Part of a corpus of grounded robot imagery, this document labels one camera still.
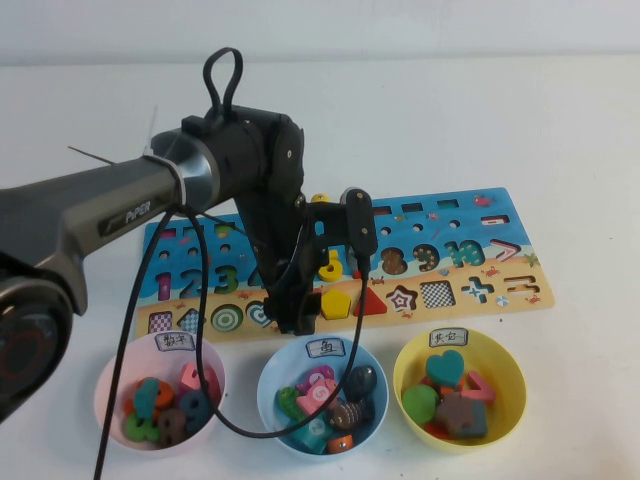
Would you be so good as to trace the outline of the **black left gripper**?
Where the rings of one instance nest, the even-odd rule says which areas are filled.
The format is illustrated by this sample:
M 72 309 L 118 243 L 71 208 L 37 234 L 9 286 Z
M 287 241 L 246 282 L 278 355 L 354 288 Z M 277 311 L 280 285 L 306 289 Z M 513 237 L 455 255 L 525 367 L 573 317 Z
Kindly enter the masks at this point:
M 260 275 L 263 311 L 282 334 L 293 332 L 290 306 L 299 306 L 294 334 L 315 332 L 313 279 L 325 259 L 315 233 L 324 203 L 266 199 L 260 213 Z

